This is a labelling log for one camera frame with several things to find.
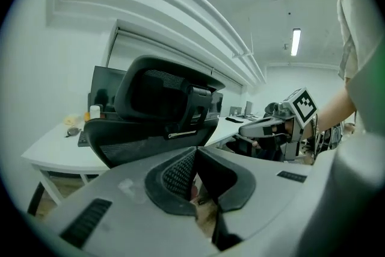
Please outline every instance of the white desk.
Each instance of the white desk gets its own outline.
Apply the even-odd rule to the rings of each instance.
[[[225,117],[219,118],[217,129],[206,146],[235,135],[242,125],[249,122],[241,118],[235,119],[243,123],[233,123]],[[69,126],[64,124],[57,125],[22,155],[38,172],[40,182],[56,204],[59,204],[63,197],[51,181],[48,171],[79,174],[84,184],[87,184],[87,175],[99,175],[108,170],[90,147],[78,147],[78,135],[65,137],[68,128]]]

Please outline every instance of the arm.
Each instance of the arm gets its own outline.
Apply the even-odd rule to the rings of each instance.
[[[326,131],[332,126],[344,121],[352,113],[356,111],[356,107],[351,101],[348,91],[344,87],[331,102],[319,112],[318,114],[318,126],[319,131]],[[305,127],[303,139],[307,139],[312,136],[311,123]]]

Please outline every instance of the ceiling light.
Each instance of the ceiling light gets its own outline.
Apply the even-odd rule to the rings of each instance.
[[[298,28],[293,29],[293,44],[291,46],[291,55],[297,56],[298,47],[300,45],[301,30]]]

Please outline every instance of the bottle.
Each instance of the bottle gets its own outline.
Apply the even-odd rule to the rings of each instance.
[[[90,118],[100,118],[100,107],[97,105],[90,106]]]

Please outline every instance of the mouse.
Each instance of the mouse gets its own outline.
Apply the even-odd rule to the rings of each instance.
[[[76,128],[76,127],[71,127],[67,130],[67,136],[66,137],[70,137],[70,136],[76,136],[79,134],[81,130]]]

